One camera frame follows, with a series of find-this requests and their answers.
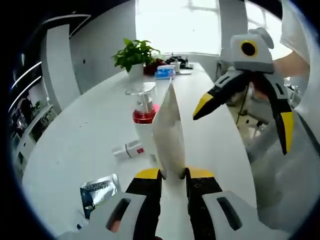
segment potted plant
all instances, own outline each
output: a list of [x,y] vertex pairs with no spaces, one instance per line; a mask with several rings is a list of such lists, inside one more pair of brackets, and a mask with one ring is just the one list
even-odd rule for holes
[[120,66],[122,69],[125,68],[128,72],[129,79],[137,79],[144,74],[144,64],[146,66],[151,65],[155,62],[152,57],[152,52],[159,50],[152,48],[147,43],[147,40],[129,40],[127,38],[123,39],[125,48],[119,50],[116,55],[112,56],[114,58],[114,66]]

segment white flower pot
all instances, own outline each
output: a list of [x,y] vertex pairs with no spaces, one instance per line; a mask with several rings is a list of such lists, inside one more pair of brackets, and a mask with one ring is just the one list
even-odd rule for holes
[[133,65],[128,72],[129,80],[130,81],[135,81],[138,79],[142,79],[144,76],[144,65],[143,63],[141,64],[136,64]]

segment green leaves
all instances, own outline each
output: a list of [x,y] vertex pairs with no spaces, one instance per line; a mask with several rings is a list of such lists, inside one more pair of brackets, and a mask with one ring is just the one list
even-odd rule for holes
[[127,72],[131,70],[132,65],[136,64],[146,64],[150,65],[155,61],[152,57],[152,52],[156,51],[160,53],[159,50],[147,45],[150,43],[148,40],[129,40],[127,38],[123,39],[125,48],[119,50],[115,55],[113,55],[114,66],[120,66],[122,69],[125,68]]

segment window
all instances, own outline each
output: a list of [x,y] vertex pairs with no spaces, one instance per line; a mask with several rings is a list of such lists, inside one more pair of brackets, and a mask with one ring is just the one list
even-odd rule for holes
[[244,3],[248,18],[248,30],[262,27],[270,34],[274,43],[274,49],[270,49],[272,59],[279,59],[290,54],[292,51],[280,43],[281,19],[250,1],[246,0]]
[[136,38],[161,53],[219,54],[218,0],[136,0]]

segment l'oreal packet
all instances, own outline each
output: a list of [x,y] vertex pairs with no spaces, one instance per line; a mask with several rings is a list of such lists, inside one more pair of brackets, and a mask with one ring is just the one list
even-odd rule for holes
[[116,174],[82,184],[80,194],[85,218],[90,219],[90,214],[94,209],[119,191],[120,184]]

